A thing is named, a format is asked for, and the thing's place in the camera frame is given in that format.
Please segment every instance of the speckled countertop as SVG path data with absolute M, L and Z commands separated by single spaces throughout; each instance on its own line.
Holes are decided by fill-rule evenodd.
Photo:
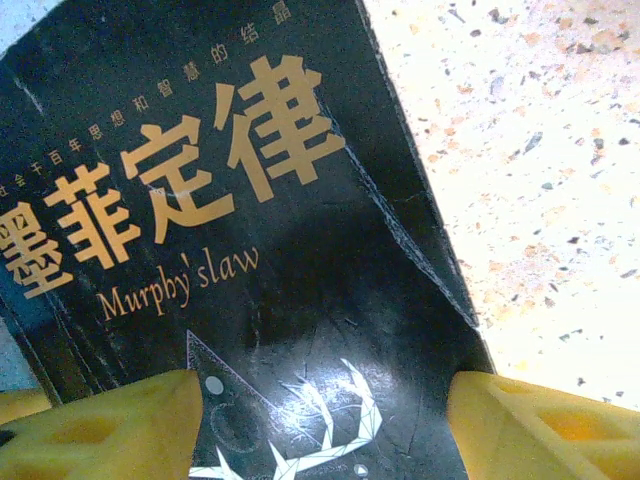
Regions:
M 640 5 L 365 4 L 499 373 L 640 410 Z

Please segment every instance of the orange chinese characters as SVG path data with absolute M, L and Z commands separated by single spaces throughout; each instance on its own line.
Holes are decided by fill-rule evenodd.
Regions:
M 229 58 L 227 47 L 222 43 L 218 43 L 215 47 L 211 47 L 211 57 L 213 58 L 213 61 L 216 62 L 216 65 L 224 62 Z
M 84 262 L 95 257 L 105 269 L 114 266 L 113 258 L 98 232 L 99 227 L 116 260 L 119 263 L 126 262 L 129 260 L 129 255 L 124 244 L 138 238 L 140 228 L 133 224 L 122 228 L 120 224 L 129 218 L 128 210 L 122 207 L 116 207 L 113 213 L 107 213 L 107 209 L 112 211 L 112 207 L 120 201 L 120 192 L 116 190 L 108 189 L 107 193 L 102 196 L 99 196 L 96 191 L 97 182 L 109 177 L 109 166 L 98 163 L 95 169 L 89 171 L 85 165 L 80 165 L 75 169 L 75 172 L 77 178 L 72 182 L 69 182 L 64 176 L 58 178 L 56 180 L 58 190 L 45 197 L 44 202 L 49 207 L 60 202 L 71 206 L 71 213 L 58 220 L 58 223 L 63 228 L 79 226 L 67 237 L 72 244 L 88 243 L 86 248 L 75 254 L 78 261 Z M 97 226 L 89 216 L 85 203 L 76 196 L 82 191 L 87 195 L 85 202 L 89 205 Z
M 100 130 L 100 125 L 94 123 L 89 127 L 89 133 L 91 134 L 91 138 L 94 140 L 100 140 L 102 138 L 102 130 Z
M 73 150 L 74 152 L 79 152 L 82 148 L 82 145 L 77 138 L 72 138 L 71 140 L 69 140 L 69 148 L 71 148 L 71 150 Z
M 195 176 L 185 180 L 181 168 L 198 159 L 198 143 L 200 120 L 188 115 L 175 127 L 163 132 L 158 125 L 143 125 L 140 133 L 149 141 L 132 152 L 121 152 L 122 163 L 128 179 L 140 177 L 144 185 L 150 186 L 151 204 L 155 217 L 155 242 L 164 243 L 169 221 L 183 227 L 195 227 L 228 215 L 235 210 L 232 194 L 224 195 L 206 205 L 197 206 L 192 194 L 211 183 L 212 175 L 197 170 Z M 165 153 L 165 149 L 182 139 L 187 141 L 181 145 L 181 151 L 168 159 L 163 159 L 155 166 L 140 173 L 138 167 L 151 157 Z M 153 182 L 164 179 L 171 192 L 163 187 L 154 188 Z M 167 197 L 171 196 L 178 208 L 169 205 Z
M 286 21 L 288 18 L 291 18 L 291 11 L 289 10 L 289 7 L 287 7 L 287 4 L 284 3 L 284 0 L 276 2 L 271 8 L 273 9 L 273 16 L 278 25 Z
M 158 91 L 164 98 L 173 95 L 173 89 L 171 88 L 171 83 L 169 82 L 169 80 L 165 78 L 164 80 L 158 82 Z
M 13 273 L 13 280 L 25 287 L 34 286 L 25 298 L 73 280 L 70 273 L 60 272 L 58 242 L 47 238 L 28 203 L 18 202 L 16 208 L 0 216 L 0 250 L 9 261 L 6 267 Z
M 240 35 L 242 35 L 242 40 L 244 40 L 245 45 L 254 43 L 260 38 L 253 23 L 247 23 L 246 26 L 240 28 Z
M 321 75 L 302 68 L 302 58 L 284 55 L 280 65 L 272 68 L 266 56 L 251 63 L 255 80 L 238 89 L 243 100 L 260 98 L 244 110 L 244 115 L 233 116 L 233 136 L 227 165 L 236 168 L 242 164 L 249 182 L 258 198 L 265 202 L 273 198 L 269 178 L 274 179 L 295 172 L 302 185 L 318 179 L 313 162 L 342 149 L 344 138 L 330 132 L 331 121 L 320 115 L 320 107 L 314 88 L 320 84 Z M 218 96 L 218 104 L 224 104 Z M 249 139 L 252 122 L 260 138 L 271 138 L 260 148 L 266 159 L 285 156 L 266 169 L 260 164 L 258 154 Z M 216 118 L 216 126 L 224 125 Z
M 187 76 L 187 80 L 189 80 L 189 82 L 193 82 L 194 80 L 197 80 L 198 77 L 200 76 L 198 67 L 193 61 L 187 63 L 186 65 L 183 65 L 182 70 L 184 70 L 184 74 Z
M 133 105 L 136 107 L 136 110 L 138 110 L 139 112 L 142 112 L 149 108 L 149 103 L 147 102 L 147 99 L 144 97 L 144 95 L 140 95 L 131 101 L 133 102 Z
M 40 162 L 33 162 L 31 164 L 31 171 L 42 176 L 42 165 L 40 165 Z
M 111 121 L 113 122 L 113 126 L 114 128 L 117 127 L 121 127 L 122 125 L 124 125 L 124 116 L 122 115 L 122 112 L 120 110 L 116 110 L 114 112 L 111 113 Z
M 60 156 L 60 152 L 58 152 L 58 150 L 52 150 L 48 153 L 48 155 L 54 165 L 60 165 L 62 163 L 62 157 Z

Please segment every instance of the black book cover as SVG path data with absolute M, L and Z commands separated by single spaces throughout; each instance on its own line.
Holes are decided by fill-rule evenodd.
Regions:
M 490 360 L 361 4 L 70 0 L 0 95 L 0 314 L 53 401 L 188 367 L 192 478 L 466 478 Z

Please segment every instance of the white circle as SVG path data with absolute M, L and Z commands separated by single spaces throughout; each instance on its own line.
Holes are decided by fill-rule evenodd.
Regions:
M 224 385 L 218 377 L 208 377 L 204 382 L 204 385 L 205 387 L 207 387 L 207 390 L 209 390 L 209 392 L 213 393 L 214 395 L 220 395 L 222 392 L 224 392 Z

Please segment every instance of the geometric illustration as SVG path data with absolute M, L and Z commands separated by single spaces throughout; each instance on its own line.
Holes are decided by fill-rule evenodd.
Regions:
M 361 464 L 357 464 L 355 467 L 353 467 L 353 471 L 360 478 L 364 478 L 369 474 L 369 469 L 365 465 L 361 465 Z
M 236 380 L 241 381 L 244 384 L 244 386 L 246 387 L 245 392 L 247 392 L 248 395 L 258 397 L 262 401 L 261 403 L 263 405 L 266 404 L 265 406 L 268 405 L 268 407 L 270 407 L 268 408 L 268 410 L 271 410 L 272 412 L 273 409 L 277 409 L 275 405 L 269 402 L 257 390 L 255 390 L 244 379 L 242 379 L 228 364 L 220 359 L 220 357 L 215 355 L 213 351 L 206 347 L 206 345 L 204 345 L 200 341 L 200 339 L 198 339 L 190 331 L 187 331 L 188 368 L 194 368 L 195 366 L 195 359 L 193 358 L 194 341 L 198 344 L 198 347 L 200 349 L 204 347 L 208 350 L 208 356 L 215 356 L 215 359 L 217 360 L 216 363 L 218 363 L 218 365 L 226 371 L 225 373 L 233 373 Z M 310 468 L 332 462 L 334 460 L 337 460 L 338 458 L 348 455 L 351 452 L 354 452 L 355 450 L 365 445 L 370 444 L 378 434 L 380 426 L 382 425 L 382 416 L 373 398 L 369 385 L 363 375 L 348 360 L 341 360 L 342 363 L 349 369 L 349 373 L 353 382 L 351 389 L 352 393 L 360 397 L 360 399 L 362 400 L 362 403 L 360 405 L 360 421 L 356 438 L 345 445 L 334 445 L 334 421 L 329 408 L 327 407 L 325 401 L 323 400 L 317 389 L 313 385 L 311 385 L 311 383 L 301 378 L 299 379 L 301 381 L 301 385 L 283 384 L 283 387 L 289 390 L 292 394 L 299 396 L 300 398 L 302 398 L 302 396 L 296 394 L 296 390 L 304 390 L 305 393 L 307 393 L 308 396 L 311 397 L 311 399 L 315 403 L 316 409 L 320 412 L 320 415 L 326 425 L 326 429 L 324 432 L 322 445 L 318 450 L 296 458 L 284 458 L 284 456 L 276 448 L 276 446 L 272 442 L 268 441 L 268 445 L 271 449 L 271 453 L 276 464 L 275 472 L 273 473 L 272 477 L 273 480 L 294 480 L 296 478 L 296 475 L 304 470 L 308 470 Z M 222 392 L 223 390 L 222 383 L 216 377 L 208 377 L 205 386 L 206 389 L 213 394 L 217 394 L 218 392 Z M 233 470 L 233 466 L 229 465 L 219 446 L 216 446 L 216 453 L 218 462 L 220 464 L 219 466 L 191 468 L 189 472 L 189 478 L 243 480 L 243 477 L 241 477 Z M 361 474 L 363 469 L 365 469 L 363 465 L 358 466 L 358 471 L 356 471 L 356 473 Z
M 186 343 L 187 368 L 195 370 L 203 384 L 201 442 L 210 447 L 202 449 L 198 464 L 218 459 L 214 446 L 236 455 L 255 455 L 266 448 L 270 456 L 266 429 L 278 408 L 189 330 Z

